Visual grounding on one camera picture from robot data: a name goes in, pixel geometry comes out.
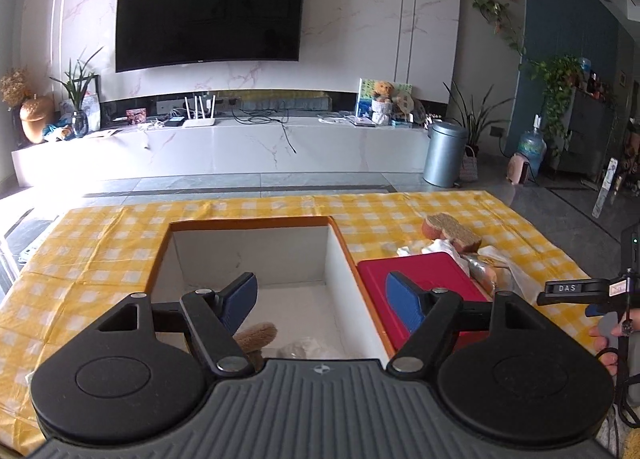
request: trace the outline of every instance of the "box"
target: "box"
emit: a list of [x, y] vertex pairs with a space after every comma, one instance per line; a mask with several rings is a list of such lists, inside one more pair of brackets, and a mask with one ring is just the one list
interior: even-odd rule
[[[173, 223], [152, 272], [151, 300], [177, 301], [201, 288], [219, 291], [241, 273], [258, 280], [258, 300], [240, 328], [272, 322], [263, 351], [312, 337], [341, 358], [393, 355], [382, 323], [333, 219], [324, 216]], [[182, 335], [159, 338], [186, 348]]]

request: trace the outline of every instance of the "tv console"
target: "tv console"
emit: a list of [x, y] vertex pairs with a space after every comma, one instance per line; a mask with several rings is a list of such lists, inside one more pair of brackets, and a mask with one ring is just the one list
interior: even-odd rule
[[233, 118], [205, 127], [143, 132], [127, 126], [106, 138], [46, 142], [12, 153], [21, 186], [60, 183], [72, 165], [91, 179], [271, 172], [421, 172], [429, 146], [423, 129], [364, 128], [292, 117], [243, 125]]

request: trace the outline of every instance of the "yellow checkered tablecloth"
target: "yellow checkered tablecloth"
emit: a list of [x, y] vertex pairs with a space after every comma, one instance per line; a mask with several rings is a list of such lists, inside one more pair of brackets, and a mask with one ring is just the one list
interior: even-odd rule
[[[424, 240], [427, 214], [446, 212], [482, 235], [540, 283], [585, 274], [529, 222], [487, 192], [367, 194], [151, 203], [70, 211], [23, 269], [0, 309], [0, 441], [21, 453], [42, 443], [27, 374], [92, 320], [144, 291], [169, 223], [332, 216], [355, 262], [395, 256]], [[590, 344], [584, 307], [542, 308]]]

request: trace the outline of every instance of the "human hand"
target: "human hand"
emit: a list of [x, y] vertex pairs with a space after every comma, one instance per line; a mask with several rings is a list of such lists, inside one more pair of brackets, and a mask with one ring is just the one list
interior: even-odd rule
[[[634, 331], [639, 331], [640, 330], [640, 309], [632, 309], [629, 314], [629, 317], [633, 322]], [[611, 335], [622, 336], [622, 327], [620, 324], [616, 325], [611, 330]], [[597, 353], [599, 353], [605, 347], [609, 346], [609, 340], [607, 339], [606, 336], [603, 336], [600, 334], [600, 331], [598, 331], [597, 325], [594, 325], [589, 330], [589, 336], [595, 338], [595, 340], [593, 341], [593, 348], [596, 350]], [[612, 376], [615, 376], [616, 374], [618, 374], [618, 356], [616, 354], [605, 353], [600, 357], [600, 362], [602, 362], [602, 364], [607, 368], [607, 371], [609, 371], [609, 373]]]

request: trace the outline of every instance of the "curved television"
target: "curved television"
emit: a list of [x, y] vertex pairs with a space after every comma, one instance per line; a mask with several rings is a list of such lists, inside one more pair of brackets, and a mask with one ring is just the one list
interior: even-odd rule
[[229, 60], [292, 60], [302, 0], [118, 0], [116, 72]]

